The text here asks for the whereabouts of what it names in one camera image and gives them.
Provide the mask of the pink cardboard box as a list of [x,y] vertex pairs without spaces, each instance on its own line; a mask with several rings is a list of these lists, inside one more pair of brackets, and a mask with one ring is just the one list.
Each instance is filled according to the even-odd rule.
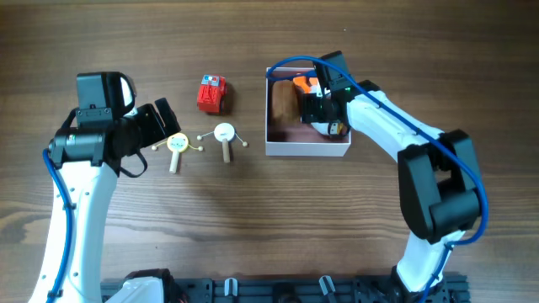
[[297,123],[276,125],[271,119],[272,87],[265,80],[265,155],[270,157],[343,157],[352,143],[352,135],[332,139],[311,125]]

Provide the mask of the yellow wooden rattle drum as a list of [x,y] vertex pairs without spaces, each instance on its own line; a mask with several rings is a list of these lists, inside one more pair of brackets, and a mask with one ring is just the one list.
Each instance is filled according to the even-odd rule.
[[181,132],[171,135],[166,141],[152,145],[151,149],[156,152],[161,146],[166,146],[172,152],[171,162],[169,165],[169,172],[172,174],[178,172],[180,158],[183,152],[187,151],[188,149],[193,149],[198,152],[204,151],[203,146],[192,146],[189,143],[189,138]]

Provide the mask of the white plush chicken toy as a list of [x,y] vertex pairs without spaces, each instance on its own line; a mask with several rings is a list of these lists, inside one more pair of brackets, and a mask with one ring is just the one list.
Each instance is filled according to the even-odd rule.
[[[307,77],[297,75],[292,79],[296,88],[300,90],[300,97],[304,94],[316,94],[318,97],[330,97],[331,93],[328,89],[322,88],[316,77]],[[342,139],[346,137],[350,128],[341,123],[310,123],[319,133],[324,136],[329,136],[332,139]]]

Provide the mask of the brown plush toy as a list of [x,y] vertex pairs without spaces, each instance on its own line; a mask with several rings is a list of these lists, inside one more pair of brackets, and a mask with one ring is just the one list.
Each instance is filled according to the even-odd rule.
[[271,119],[275,125],[300,122],[300,106],[296,86],[290,80],[275,82],[272,87]]

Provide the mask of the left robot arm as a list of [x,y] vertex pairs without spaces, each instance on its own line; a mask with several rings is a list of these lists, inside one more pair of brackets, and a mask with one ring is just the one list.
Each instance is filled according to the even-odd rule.
[[78,106],[42,152],[54,199],[33,302],[100,302],[101,258],[109,203],[125,157],[180,131],[168,100],[135,106],[122,72],[79,73]]

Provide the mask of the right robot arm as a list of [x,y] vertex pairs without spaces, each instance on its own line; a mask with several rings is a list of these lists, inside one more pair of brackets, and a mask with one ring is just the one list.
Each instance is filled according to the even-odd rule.
[[423,302],[442,281],[452,250],[475,242],[486,228],[488,200],[473,143],[461,130],[421,123],[373,82],[356,82],[341,52],[311,61],[322,94],[304,101],[302,120],[358,131],[398,165],[410,236],[395,274],[407,299]]

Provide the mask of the white wooden rattle drum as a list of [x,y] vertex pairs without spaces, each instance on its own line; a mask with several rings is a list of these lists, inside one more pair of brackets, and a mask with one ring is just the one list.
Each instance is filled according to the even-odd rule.
[[243,147],[248,147],[248,142],[244,141],[236,132],[233,125],[227,122],[218,124],[212,132],[205,133],[203,135],[197,135],[196,139],[202,141],[205,137],[213,135],[214,138],[221,143],[222,155],[224,163],[230,163],[232,161],[232,154],[230,144],[238,139]]

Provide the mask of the red toy fire truck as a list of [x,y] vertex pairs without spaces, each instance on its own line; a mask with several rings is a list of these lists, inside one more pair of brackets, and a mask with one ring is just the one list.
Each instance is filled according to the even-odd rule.
[[205,74],[202,77],[197,95],[198,110],[207,114],[220,114],[224,109],[224,96],[227,94],[226,78]]

